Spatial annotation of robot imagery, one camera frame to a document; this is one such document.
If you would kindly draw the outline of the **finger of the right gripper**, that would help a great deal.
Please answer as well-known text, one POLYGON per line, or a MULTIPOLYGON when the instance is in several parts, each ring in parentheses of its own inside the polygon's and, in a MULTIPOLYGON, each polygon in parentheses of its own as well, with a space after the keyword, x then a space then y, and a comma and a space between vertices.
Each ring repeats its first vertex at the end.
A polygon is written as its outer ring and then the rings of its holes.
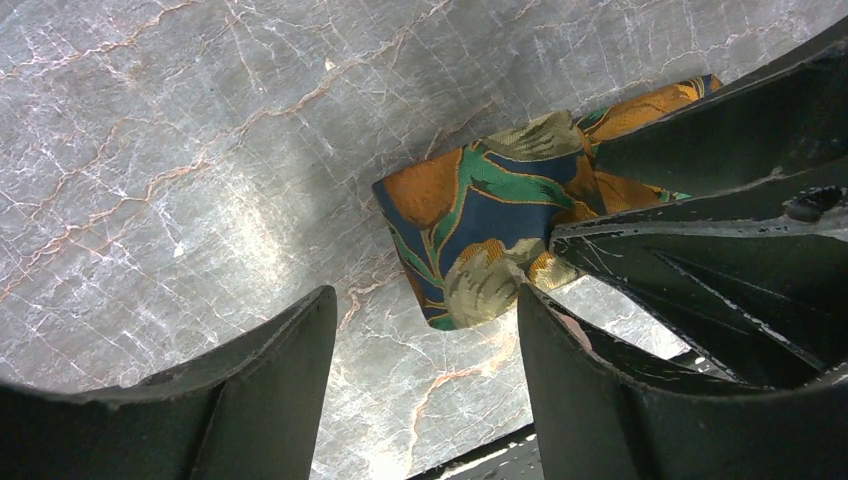
POLYGON ((847 183, 847 21, 602 144, 596 170, 692 195, 815 170, 847 183))
POLYGON ((794 388, 847 360, 847 163, 557 227, 550 249, 730 378, 794 388))

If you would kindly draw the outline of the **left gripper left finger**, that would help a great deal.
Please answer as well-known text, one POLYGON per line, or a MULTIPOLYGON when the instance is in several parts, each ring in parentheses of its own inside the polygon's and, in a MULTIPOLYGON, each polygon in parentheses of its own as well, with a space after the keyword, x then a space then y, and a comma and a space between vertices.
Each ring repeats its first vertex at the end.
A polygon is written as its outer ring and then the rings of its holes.
POLYGON ((130 387, 1 386, 5 479, 305 479, 337 328, 320 286, 260 326, 130 387))

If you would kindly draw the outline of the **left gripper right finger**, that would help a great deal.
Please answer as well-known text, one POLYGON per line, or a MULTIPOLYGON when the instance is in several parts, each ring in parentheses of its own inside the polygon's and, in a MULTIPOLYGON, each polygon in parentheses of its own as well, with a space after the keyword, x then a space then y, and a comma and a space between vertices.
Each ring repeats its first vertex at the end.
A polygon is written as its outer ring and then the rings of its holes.
POLYGON ((536 287, 517 318, 548 479, 843 479, 847 369, 766 389, 659 358, 536 287))

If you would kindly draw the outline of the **orange blue floral tie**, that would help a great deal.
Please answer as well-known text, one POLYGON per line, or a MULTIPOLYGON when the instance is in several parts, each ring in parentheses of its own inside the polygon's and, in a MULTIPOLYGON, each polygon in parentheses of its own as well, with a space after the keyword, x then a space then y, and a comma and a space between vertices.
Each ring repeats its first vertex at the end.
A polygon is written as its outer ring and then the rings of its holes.
POLYGON ((475 327, 508 311, 523 283, 550 291, 574 281, 577 269, 548 249, 558 225, 677 200, 675 191, 598 170, 596 154, 720 87, 707 74, 580 117, 556 110, 377 181, 427 324, 475 327))

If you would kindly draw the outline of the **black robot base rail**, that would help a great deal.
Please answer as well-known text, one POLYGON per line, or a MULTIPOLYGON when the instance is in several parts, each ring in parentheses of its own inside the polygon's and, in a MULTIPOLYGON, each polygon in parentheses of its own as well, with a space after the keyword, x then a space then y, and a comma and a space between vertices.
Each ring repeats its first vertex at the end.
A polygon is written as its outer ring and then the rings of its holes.
POLYGON ((409 480, 544 480, 533 423, 409 480))

